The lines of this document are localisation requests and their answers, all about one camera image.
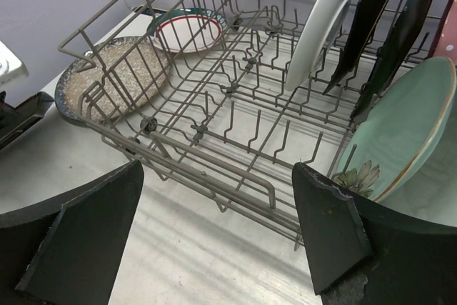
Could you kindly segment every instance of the table surface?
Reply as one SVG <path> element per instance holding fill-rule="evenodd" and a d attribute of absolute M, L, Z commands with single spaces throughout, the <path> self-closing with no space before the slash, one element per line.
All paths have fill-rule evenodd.
<path fill-rule="evenodd" d="M 137 34 L 124 30 L 120 36 Z M 54 95 L 57 76 L 43 91 Z M 45 118 L 0 154 L 0 213 L 89 182 L 128 162 L 95 131 Z M 116 304 L 321 304 L 306 253 L 293 242 L 145 168 L 109 302 Z"/>

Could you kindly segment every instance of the metal wire rack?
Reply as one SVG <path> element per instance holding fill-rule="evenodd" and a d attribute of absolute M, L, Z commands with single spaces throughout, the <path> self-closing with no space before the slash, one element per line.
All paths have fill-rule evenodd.
<path fill-rule="evenodd" d="M 117 1 L 120 0 L 111 1 L 70 35 L 59 50 L 84 60 L 86 69 L 94 66 L 94 57 L 99 57 L 104 45 L 95 47 L 88 28 Z M 153 7 L 158 1 L 143 0 L 145 4 L 139 11 L 106 42 L 133 25 L 142 11 L 149 9 L 154 16 Z M 383 15 L 389 26 L 404 1 L 389 3 Z M 130 159 L 140 160 L 161 180 L 173 179 L 186 185 L 214 200 L 221 212 L 231 209 L 243 214 L 294 241 L 297 249 L 303 240 L 293 201 L 293 164 L 301 161 L 332 176 L 342 150 L 356 130 L 349 114 L 383 41 L 383 37 L 375 35 L 354 73 L 323 96 L 347 37 L 341 28 L 335 46 L 323 51 L 321 68 L 296 90 L 285 91 L 287 67 L 312 3 L 254 0 L 250 7 L 241 8 L 238 0 L 179 0 L 170 11 L 213 9 L 228 19 L 230 29 L 222 33 L 217 45 L 204 52 L 183 54 L 193 40 L 180 42 L 181 52 L 168 54 L 161 73 L 151 74 L 150 84 L 141 86 L 142 93 L 134 99 L 115 68 L 122 61 L 128 64 L 133 51 L 143 56 L 139 44 L 151 43 L 145 32 L 114 64 L 107 66 L 102 61 L 103 79 L 82 94 L 79 116 L 102 135 L 105 143 Z M 434 27 L 439 19 L 439 14 L 428 17 Z M 206 24 L 201 21 L 194 37 Z M 422 33 L 406 58 L 403 71 L 426 57 L 428 36 L 428 32 Z M 81 37 L 92 55 L 66 48 Z M 142 63 L 148 66 L 144 57 Z M 156 85 L 169 66 L 166 85 L 149 98 L 147 89 Z M 125 111 L 106 91 L 108 82 L 117 85 L 116 91 L 126 103 Z M 146 97 L 145 106 L 138 105 L 141 97 Z M 101 110 L 99 103 L 103 99 L 114 105 L 110 113 Z M 94 119 L 96 112 L 104 118 L 101 123 Z"/>

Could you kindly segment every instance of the dish rack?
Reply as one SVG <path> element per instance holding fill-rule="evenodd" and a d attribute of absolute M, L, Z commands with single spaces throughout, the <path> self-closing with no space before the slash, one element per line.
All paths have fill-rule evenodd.
<path fill-rule="evenodd" d="M 88 28 L 117 1 L 122 0 L 107 4 L 59 50 L 83 59 L 84 68 L 94 66 L 94 57 L 104 45 L 95 48 Z M 314 1 L 179 0 L 169 11 L 212 9 L 227 18 L 229 29 L 216 45 L 199 53 L 183 54 L 192 39 L 180 42 L 181 52 L 167 54 L 168 63 L 160 75 L 151 75 L 151 83 L 134 99 L 115 67 L 128 62 L 129 54 L 139 51 L 142 41 L 152 44 L 145 28 L 144 35 L 118 61 L 111 66 L 102 61 L 102 81 L 94 82 L 81 95 L 79 118 L 99 132 L 105 143 L 141 161 L 162 181 L 180 182 L 215 201 L 221 212 L 230 209 L 274 230 L 295 242 L 297 250 L 303 239 L 293 200 L 293 164 L 301 161 L 328 177 L 334 176 L 339 157 L 357 127 L 349 114 L 386 34 L 374 35 L 352 75 L 323 96 L 347 38 L 350 13 L 334 46 L 322 52 L 317 72 L 296 90 L 285 91 L 288 64 Z M 404 1 L 391 0 L 379 25 L 384 21 L 389 27 Z M 154 7 L 160 0 L 142 3 L 106 42 L 142 12 L 149 10 L 156 17 Z M 435 28 L 439 19 L 439 14 L 428 16 Z M 193 37 L 205 30 L 208 20 L 201 20 Z M 427 56 L 428 36 L 428 32 L 421 34 L 402 66 L 403 72 Z M 79 54 L 66 47 L 81 37 L 92 54 Z M 166 84 L 148 98 L 147 88 L 165 73 Z M 111 99 L 104 88 L 107 81 L 118 85 L 127 110 L 117 107 L 103 113 L 99 102 Z M 147 98 L 144 106 L 138 106 L 141 97 Z M 104 118 L 102 122 L 94 119 L 97 111 Z"/>

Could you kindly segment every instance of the white wall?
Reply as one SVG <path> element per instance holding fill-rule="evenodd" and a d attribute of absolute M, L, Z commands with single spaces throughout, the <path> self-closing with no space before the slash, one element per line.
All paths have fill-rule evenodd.
<path fill-rule="evenodd" d="M 57 46 L 110 0 L 0 0 L 0 39 L 26 64 L 29 77 L 6 86 L 6 100 L 16 105 L 36 93 L 73 60 Z M 124 3 L 93 28 L 102 37 L 127 14 Z M 83 52 L 82 42 L 73 46 Z"/>

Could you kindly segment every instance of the mint green bowl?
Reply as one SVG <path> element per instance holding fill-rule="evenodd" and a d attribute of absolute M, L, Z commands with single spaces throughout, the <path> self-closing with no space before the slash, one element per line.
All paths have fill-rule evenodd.
<path fill-rule="evenodd" d="M 433 57 L 411 69 L 359 126 L 341 156 L 335 182 L 374 201 L 392 194 L 435 149 L 455 92 L 456 68 L 450 59 Z"/>

